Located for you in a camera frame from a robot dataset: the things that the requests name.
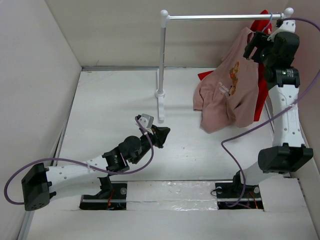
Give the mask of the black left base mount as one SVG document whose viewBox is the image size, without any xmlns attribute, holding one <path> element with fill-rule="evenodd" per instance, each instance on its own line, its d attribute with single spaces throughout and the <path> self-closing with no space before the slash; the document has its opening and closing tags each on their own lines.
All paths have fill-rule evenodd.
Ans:
<svg viewBox="0 0 320 240">
<path fill-rule="evenodd" d="M 82 195 L 79 208 L 87 211 L 123 211 L 127 209 L 127 181 L 111 181 L 100 177 L 100 191 L 93 195 Z"/>
</svg>

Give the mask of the pink printed t shirt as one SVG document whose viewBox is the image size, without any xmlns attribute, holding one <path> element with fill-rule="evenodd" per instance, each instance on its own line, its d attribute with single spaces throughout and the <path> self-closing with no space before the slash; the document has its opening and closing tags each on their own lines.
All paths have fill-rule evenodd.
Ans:
<svg viewBox="0 0 320 240">
<path fill-rule="evenodd" d="M 243 28 L 221 64 L 204 77 L 193 95 L 193 109 L 202 113 L 200 126 L 209 134 L 228 126 L 254 122 L 259 94 L 258 63 L 243 55 L 253 31 Z"/>
</svg>

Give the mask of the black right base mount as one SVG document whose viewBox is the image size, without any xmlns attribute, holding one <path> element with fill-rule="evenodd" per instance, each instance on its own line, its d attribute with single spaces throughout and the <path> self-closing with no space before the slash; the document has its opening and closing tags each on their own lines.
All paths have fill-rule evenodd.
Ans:
<svg viewBox="0 0 320 240">
<path fill-rule="evenodd" d="M 210 191 L 213 197 L 216 197 L 219 210 L 240 210 L 255 209 L 263 210 L 263 202 L 258 185 L 245 185 L 244 194 L 240 201 L 234 205 L 243 191 L 240 172 L 237 172 L 232 180 L 218 181 L 214 184 L 215 188 Z"/>
</svg>

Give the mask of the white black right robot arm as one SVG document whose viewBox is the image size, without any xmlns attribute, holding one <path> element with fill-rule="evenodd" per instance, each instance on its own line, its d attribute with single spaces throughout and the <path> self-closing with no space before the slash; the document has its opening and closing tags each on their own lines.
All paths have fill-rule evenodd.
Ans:
<svg viewBox="0 0 320 240">
<path fill-rule="evenodd" d="M 231 191 L 237 197 L 270 177 L 296 172 L 313 158 L 314 151 L 306 147 L 300 128 L 300 74 L 292 67 L 299 45 L 295 33 L 282 31 L 271 36 L 258 31 L 245 47 L 244 58 L 264 65 L 274 135 L 272 146 L 259 151 L 257 162 L 234 175 Z"/>
</svg>

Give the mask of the white clothes rack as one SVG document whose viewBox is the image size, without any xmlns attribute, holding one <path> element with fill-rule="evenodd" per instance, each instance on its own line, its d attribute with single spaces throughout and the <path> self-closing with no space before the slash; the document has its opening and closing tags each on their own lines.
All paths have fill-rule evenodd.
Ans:
<svg viewBox="0 0 320 240">
<path fill-rule="evenodd" d="M 231 47 L 234 39 L 244 27 L 255 20 L 273 22 L 291 17 L 294 9 L 286 7 L 268 13 L 240 9 L 222 12 L 178 13 L 160 11 L 159 67 L 155 96 L 158 119 L 166 117 L 167 95 L 166 68 L 214 68 Z"/>
</svg>

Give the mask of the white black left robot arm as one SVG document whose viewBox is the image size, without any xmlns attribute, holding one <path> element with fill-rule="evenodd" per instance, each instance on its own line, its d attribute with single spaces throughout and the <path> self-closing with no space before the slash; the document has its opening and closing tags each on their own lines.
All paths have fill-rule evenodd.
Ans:
<svg viewBox="0 0 320 240">
<path fill-rule="evenodd" d="M 125 173 L 154 148 L 162 149 L 171 129 L 153 125 L 141 137 L 128 136 L 114 149 L 84 162 L 66 166 L 34 164 L 21 180 L 24 209 L 35 211 L 51 201 L 76 195 L 107 198 L 112 192 L 110 177 Z"/>
</svg>

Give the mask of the lavender wire hanger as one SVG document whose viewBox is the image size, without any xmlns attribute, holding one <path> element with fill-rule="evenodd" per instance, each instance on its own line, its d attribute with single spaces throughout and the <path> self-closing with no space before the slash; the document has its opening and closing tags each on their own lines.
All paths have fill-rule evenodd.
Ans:
<svg viewBox="0 0 320 240">
<path fill-rule="evenodd" d="M 269 28 L 269 25 L 271 24 L 272 20 L 273 20 L 273 13 L 271 12 L 270 13 L 269 22 L 267 23 L 267 25 L 260 32 L 264 33 L 265 30 L 267 30 Z"/>
</svg>

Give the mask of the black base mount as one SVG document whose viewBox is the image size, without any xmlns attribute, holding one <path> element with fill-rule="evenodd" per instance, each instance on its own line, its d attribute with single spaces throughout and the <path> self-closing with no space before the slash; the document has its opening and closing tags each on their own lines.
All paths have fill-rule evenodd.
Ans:
<svg viewBox="0 0 320 240">
<path fill-rule="evenodd" d="M 258 185 L 245 185 L 244 194 L 240 201 L 234 205 L 243 191 L 240 172 L 237 172 L 232 180 L 218 181 L 214 184 L 215 188 L 210 191 L 213 197 L 216 197 L 219 210 L 240 210 L 255 209 L 263 210 L 263 202 Z"/>
<path fill-rule="evenodd" d="M 111 181 L 100 177 L 100 191 L 93 195 L 82 195 L 79 208 L 87 211 L 123 211 L 127 209 L 127 181 Z"/>
</svg>

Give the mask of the red t shirt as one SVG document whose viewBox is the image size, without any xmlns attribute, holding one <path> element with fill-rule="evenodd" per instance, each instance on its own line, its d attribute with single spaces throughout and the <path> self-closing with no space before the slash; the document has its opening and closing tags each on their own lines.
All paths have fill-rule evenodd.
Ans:
<svg viewBox="0 0 320 240">
<path fill-rule="evenodd" d="M 255 20 L 250 30 L 253 32 L 261 31 L 267 24 L 269 20 Z M 265 34 L 270 34 L 272 31 L 272 24 L 269 25 L 268 29 L 264 31 Z M 256 101 L 256 107 L 255 107 L 255 113 L 254 113 L 254 122 L 258 122 L 261 117 L 261 113 L 264 107 L 264 103 L 266 101 L 266 98 L 268 96 L 268 88 L 267 88 L 267 82 L 264 78 L 264 72 L 265 67 L 262 63 L 258 64 L 258 97 Z"/>
</svg>

